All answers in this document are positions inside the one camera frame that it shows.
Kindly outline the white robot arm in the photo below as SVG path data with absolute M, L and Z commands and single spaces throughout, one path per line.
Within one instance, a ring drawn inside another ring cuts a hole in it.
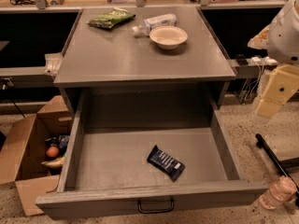
M 299 91 L 299 0 L 289 0 L 248 46 L 266 49 L 278 62 L 277 68 L 262 75 L 254 101 L 255 117 L 269 120 Z

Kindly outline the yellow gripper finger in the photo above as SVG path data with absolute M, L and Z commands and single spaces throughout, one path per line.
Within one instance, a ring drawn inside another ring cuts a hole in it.
M 252 49 L 267 49 L 269 28 L 269 25 L 265 26 L 260 33 L 248 42 L 248 47 Z
M 299 67 L 284 64 L 266 73 L 260 80 L 254 114 L 271 119 L 299 90 Z

